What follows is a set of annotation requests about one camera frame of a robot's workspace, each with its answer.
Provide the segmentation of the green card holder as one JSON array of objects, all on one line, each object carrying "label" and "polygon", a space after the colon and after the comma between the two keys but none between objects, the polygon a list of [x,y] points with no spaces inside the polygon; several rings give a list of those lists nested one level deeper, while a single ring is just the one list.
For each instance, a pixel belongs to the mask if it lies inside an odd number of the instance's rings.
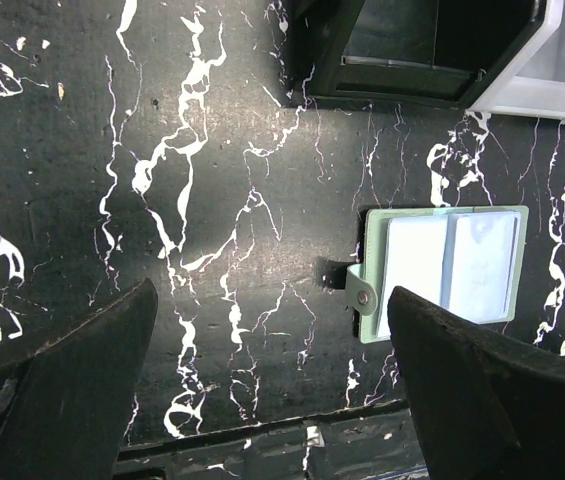
[{"label": "green card holder", "polygon": [[525,206],[371,209],[345,292],[364,344],[388,341],[388,301],[403,287],[478,325],[515,317]]}]

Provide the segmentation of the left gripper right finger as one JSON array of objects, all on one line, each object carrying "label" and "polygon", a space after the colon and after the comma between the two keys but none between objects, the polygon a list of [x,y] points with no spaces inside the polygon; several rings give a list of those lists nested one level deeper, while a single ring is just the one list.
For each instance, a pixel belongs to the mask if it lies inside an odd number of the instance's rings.
[{"label": "left gripper right finger", "polygon": [[432,479],[565,479],[565,357],[397,287],[391,342]]}]

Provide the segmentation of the black bin with white card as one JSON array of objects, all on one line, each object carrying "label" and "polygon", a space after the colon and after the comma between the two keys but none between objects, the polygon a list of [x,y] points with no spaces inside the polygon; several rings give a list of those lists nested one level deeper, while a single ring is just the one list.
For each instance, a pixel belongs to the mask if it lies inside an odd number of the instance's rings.
[{"label": "black bin with white card", "polygon": [[314,98],[470,107],[541,27],[545,1],[291,4],[291,61]]}]

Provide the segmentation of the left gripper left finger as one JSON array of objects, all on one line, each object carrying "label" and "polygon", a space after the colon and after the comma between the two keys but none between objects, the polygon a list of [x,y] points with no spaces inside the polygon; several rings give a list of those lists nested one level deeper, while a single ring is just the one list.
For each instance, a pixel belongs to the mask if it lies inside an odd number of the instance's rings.
[{"label": "left gripper left finger", "polygon": [[110,479],[158,310],[145,279],[0,344],[0,479]]}]

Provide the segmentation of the white plastic bin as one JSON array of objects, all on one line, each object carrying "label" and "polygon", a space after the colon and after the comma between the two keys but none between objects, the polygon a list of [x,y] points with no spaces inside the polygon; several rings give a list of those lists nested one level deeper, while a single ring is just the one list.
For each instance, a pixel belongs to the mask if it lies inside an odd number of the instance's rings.
[{"label": "white plastic bin", "polygon": [[539,20],[471,111],[565,120],[565,1],[541,1]]}]

